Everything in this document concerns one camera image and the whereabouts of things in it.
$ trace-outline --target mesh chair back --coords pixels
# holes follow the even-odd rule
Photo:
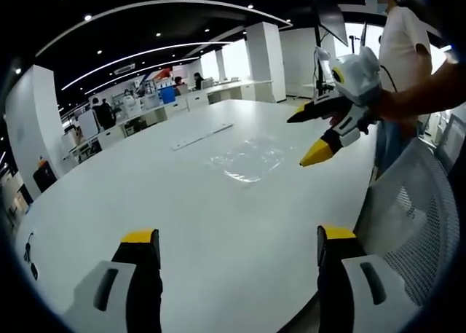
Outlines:
[[[435,150],[435,156],[440,160],[447,173],[459,156],[465,134],[466,123],[452,114]]]
[[[369,187],[356,232],[403,277],[411,300],[426,303],[459,242],[459,220],[445,170],[419,139]]]

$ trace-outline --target oval conference table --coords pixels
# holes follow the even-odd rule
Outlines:
[[[61,178],[33,203],[15,245],[43,300],[63,314],[125,234],[157,228],[163,332],[286,325],[317,291],[317,226],[352,229],[358,220],[376,140],[372,127],[328,162],[302,168],[328,123],[287,124],[295,110],[223,101],[126,138]],[[225,123],[233,126],[173,149]],[[38,281],[22,258],[31,231]]]

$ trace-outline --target face mask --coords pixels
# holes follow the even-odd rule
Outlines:
[[[382,14],[387,10],[387,3],[379,3],[378,0],[366,0],[366,5],[370,7],[376,14]]]

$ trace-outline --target jeans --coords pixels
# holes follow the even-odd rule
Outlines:
[[[377,128],[375,166],[383,174],[403,153],[411,140],[403,138],[401,126],[396,122],[381,121]]]

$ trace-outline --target clear plastic sheet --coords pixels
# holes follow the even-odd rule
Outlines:
[[[250,184],[273,171],[284,156],[284,150],[273,138],[255,138],[243,141],[223,155],[211,157],[209,164],[236,181]]]

